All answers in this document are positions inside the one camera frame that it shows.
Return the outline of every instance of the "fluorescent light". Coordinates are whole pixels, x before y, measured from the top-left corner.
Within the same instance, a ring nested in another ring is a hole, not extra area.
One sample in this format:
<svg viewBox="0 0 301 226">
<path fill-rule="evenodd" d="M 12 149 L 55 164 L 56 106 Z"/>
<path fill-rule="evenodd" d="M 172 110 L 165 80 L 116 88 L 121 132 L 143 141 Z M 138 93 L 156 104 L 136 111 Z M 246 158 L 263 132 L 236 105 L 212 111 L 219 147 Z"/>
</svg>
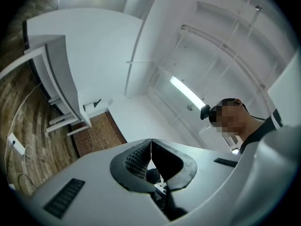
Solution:
<svg viewBox="0 0 301 226">
<path fill-rule="evenodd" d="M 184 85 L 181 81 L 179 81 L 176 77 L 172 76 L 170 82 L 179 90 L 181 91 L 199 110 L 205 103 L 197 97 L 195 93 L 193 93 L 186 85 Z"/>
<path fill-rule="evenodd" d="M 235 148 L 235 149 L 232 150 L 232 153 L 233 153 L 233 154 L 238 154 L 238 153 L 239 153 L 239 150 L 238 150 L 237 148 Z"/>
</svg>

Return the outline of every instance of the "person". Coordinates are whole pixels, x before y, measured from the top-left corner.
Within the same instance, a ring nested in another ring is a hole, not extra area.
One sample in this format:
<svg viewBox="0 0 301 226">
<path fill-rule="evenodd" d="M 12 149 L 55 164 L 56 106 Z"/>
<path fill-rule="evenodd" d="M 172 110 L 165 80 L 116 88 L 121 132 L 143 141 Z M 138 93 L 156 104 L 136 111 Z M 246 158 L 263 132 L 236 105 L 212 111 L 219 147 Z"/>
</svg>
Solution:
<svg viewBox="0 0 301 226">
<path fill-rule="evenodd" d="M 227 98 L 212 109 L 206 105 L 202 110 L 201 119 L 206 117 L 203 115 L 205 113 L 210 123 L 221 128 L 222 132 L 240 137 L 243 141 L 239 149 L 240 154 L 248 144 L 260 141 L 267 133 L 282 126 L 277 110 L 266 120 L 254 117 L 249 114 L 246 106 L 239 99 Z"/>
</svg>

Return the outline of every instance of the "black shirt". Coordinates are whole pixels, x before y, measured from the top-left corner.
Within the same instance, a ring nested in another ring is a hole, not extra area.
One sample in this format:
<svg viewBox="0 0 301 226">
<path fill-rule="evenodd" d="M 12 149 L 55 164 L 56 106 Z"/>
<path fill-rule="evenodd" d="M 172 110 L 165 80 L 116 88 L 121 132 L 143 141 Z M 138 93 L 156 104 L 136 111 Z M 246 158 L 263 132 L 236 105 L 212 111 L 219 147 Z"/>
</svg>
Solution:
<svg viewBox="0 0 301 226">
<path fill-rule="evenodd" d="M 276 130 L 272 117 L 270 116 L 256 131 L 247 137 L 240 147 L 239 154 L 242 154 L 246 146 L 252 142 L 260 141 L 267 133 Z"/>
</svg>

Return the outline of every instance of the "black vent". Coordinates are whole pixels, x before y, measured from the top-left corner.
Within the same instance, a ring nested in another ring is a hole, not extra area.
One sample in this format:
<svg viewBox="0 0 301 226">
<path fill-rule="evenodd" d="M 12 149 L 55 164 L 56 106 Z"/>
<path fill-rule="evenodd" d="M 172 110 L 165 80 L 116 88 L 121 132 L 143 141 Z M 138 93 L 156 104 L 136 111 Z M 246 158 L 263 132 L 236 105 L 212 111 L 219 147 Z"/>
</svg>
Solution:
<svg viewBox="0 0 301 226">
<path fill-rule="evenodd" d="M 231 136 L 232 140 L 234 141 L 234 144 L 237 144 L 238 143 L 238 140 L 236 138 L 236 136 Z"/>
<path fill-rule="evenodd" d="M 236 161 L 230 161 L 230 160 L 226 160 L 226 159 L 222 159 L 222 158 L 217 158 L 215 159 L 214 162 L 217 162 L 219 164 L 223 164 L 223 165 L 226 165 L 226 166 L 229 166 L 229 167 L 236 167 L 237 165 L 237 162 Z"/>
<path fill-rule="evenodd" d="M 151 159 L 149 145 L 130 154 L 124 161 L 125 168 L 133 175 L 145 179 L 147 166 Z"/>
<path fill-rule="evenodd" d="M 72 201 L 79 193 L 84 181 L 71 179 L 69 183 L 44 207 L 44 209 L 57 218 L 62 218 Z"/>
</svg>

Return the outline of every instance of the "white partition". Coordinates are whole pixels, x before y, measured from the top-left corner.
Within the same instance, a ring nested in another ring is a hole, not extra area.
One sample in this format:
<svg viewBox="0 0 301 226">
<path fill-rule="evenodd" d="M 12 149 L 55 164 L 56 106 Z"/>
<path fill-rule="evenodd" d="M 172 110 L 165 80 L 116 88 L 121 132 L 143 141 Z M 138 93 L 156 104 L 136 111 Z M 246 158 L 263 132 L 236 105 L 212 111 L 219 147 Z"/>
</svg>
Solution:
<svg viewBox="0 0 301 226">
<path fill-rule="evenodd" d="M 45 42 L 43 35 L 65 35 L 70 70 L 82 103 L 100 98 L 107 103 L 124 94 L 126 61 L 131 60 L 141 25 L 141 19 L 119 12 L 76 8 L 29 19 L 27 32 L 30 47 Z"/>
<path fill-rule="evenodd" d="M 127 142 L 157 138 L 185 144 L 146 96 L 113 102 L 109 111 Z"/>
</svg>

